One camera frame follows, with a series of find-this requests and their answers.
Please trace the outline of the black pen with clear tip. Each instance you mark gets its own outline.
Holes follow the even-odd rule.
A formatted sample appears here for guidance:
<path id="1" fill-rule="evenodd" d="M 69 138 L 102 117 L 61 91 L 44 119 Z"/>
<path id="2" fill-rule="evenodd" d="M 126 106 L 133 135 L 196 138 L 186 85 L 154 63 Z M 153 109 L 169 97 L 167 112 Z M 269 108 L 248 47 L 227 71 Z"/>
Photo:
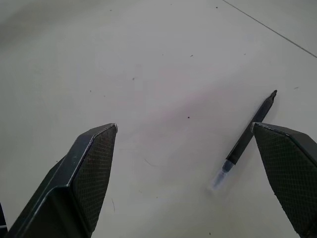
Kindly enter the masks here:
<path id="1" fill-rule="evenodd" d="M 270 108 L 274 103 L 274 99 L 276 97 L 277 90 L 274 90 L 260 105 L 258 110 L 255 112 L 254 116 L 244 129 L 243 133 L 227 155 L 220 171 L 217 173 L 212 183 L 209 184 L 208 189 L 211 191 L 218 190 L 222 183 L 224 182 L 226 176 L 232 170 L 232 168 L 237 164 L 251 139 L 253 138 L 252 133 L 252 125 L 254 122 L 262 122 Z"/>

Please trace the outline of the dark blue object with white stripe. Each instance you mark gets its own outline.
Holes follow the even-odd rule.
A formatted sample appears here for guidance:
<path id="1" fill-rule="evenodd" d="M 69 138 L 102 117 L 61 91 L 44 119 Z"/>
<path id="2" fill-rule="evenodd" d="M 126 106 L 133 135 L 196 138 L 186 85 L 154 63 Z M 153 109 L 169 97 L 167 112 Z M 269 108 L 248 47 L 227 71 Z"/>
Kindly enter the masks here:
<path id="1" fill-rule="evenodd" d="M 7 225 L 3 213 L 3 209 L 0 203 L 0 236 L 4 236 L 7 233 Z"/>

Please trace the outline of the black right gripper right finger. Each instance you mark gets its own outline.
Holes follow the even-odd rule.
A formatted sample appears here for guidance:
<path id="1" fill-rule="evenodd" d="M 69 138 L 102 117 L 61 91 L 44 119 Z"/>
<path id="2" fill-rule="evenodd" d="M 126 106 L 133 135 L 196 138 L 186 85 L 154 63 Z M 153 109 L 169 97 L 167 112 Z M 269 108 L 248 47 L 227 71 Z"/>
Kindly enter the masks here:
<path id="1" fill-rule="evenodd" d="M 255 122 L 269 184 L 300 238 L 317 238 L 317 143 L 307 134 Z"/>

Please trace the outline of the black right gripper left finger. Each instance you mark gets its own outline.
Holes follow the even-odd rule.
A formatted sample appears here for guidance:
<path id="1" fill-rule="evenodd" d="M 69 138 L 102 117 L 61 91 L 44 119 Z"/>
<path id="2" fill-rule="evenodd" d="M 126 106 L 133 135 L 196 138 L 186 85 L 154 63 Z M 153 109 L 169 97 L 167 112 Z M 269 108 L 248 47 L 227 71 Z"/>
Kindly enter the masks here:
<path id="1" fill-rule="evenodd" d="M 92 128 L 47 173 L 4 238 L 91 238 L 109 183 L 117 124 Z"/>

